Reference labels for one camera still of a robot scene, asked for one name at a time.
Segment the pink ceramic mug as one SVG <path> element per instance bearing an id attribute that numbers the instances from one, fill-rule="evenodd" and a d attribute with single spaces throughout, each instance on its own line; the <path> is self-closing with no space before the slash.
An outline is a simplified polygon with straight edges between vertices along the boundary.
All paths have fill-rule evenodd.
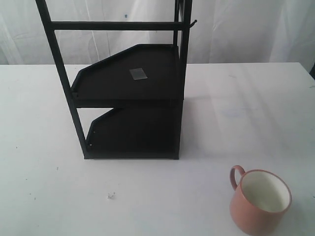
<path id="1" fill-rule="evenodd" d="M 287 184 L 272 172 L 246 172 L 239 165 L 231 168 L 229 177 L 234 190 L 229 210 L 235 225 L 250 236 L 270 235 L 291 206 Z"/>

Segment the black metal shelf rack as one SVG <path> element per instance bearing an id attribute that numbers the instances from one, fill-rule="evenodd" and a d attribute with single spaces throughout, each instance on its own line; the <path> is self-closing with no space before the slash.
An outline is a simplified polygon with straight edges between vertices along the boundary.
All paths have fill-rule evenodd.
<path id="1" fill-rule="evenodd" d="M 192 1 L 171 22 L 53 21 L 36 2 L 85 159 L 179 159 Z M 171 44 L 137 44 L 81 69 L 70 83 L 57 30 L 171 31 Z M 133 80 L 142 68 L 147 79 Z"/>

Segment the grey square sticker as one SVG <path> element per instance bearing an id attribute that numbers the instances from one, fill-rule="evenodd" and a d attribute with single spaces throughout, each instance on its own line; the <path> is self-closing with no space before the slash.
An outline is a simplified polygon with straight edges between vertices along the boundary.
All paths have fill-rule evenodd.
<path id="1" fill-rule="evenodd" d="M 147 79 L 147 75 L 142 68 L 130 69 L 131 76 L 133 80 L 144 80 Z"/>

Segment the small white debris scrap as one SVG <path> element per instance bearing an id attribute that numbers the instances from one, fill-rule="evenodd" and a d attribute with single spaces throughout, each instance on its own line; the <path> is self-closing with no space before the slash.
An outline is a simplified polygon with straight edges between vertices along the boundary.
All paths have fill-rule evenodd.
<path id="1" fill-rule="evenodd" d="M 112 200 L 112 199 L 114 199 L 114 198 L 115 198 L 115 195 L 116 195 L 116 193 L 115 193 L 115 192 L 108 193 L 108 194 L 107 194 L 107 199 Z"/>

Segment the white backdrop curtain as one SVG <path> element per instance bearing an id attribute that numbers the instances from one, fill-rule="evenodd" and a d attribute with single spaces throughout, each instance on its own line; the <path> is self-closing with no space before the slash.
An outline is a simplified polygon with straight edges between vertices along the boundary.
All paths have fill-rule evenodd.
<path id="1" fill-rule="evenodd" d="M 49 0 L 56 21 L 172 21 L 172 0 Z M 189 63 L 315 62 L 312 0 L 195 0 Z M 91 64 L 138 43 L 172 43 L 170 31 L 57 31 L 66 64 Z M 32 0 L 0 3 L 1 64 L 52 64 Z"/>

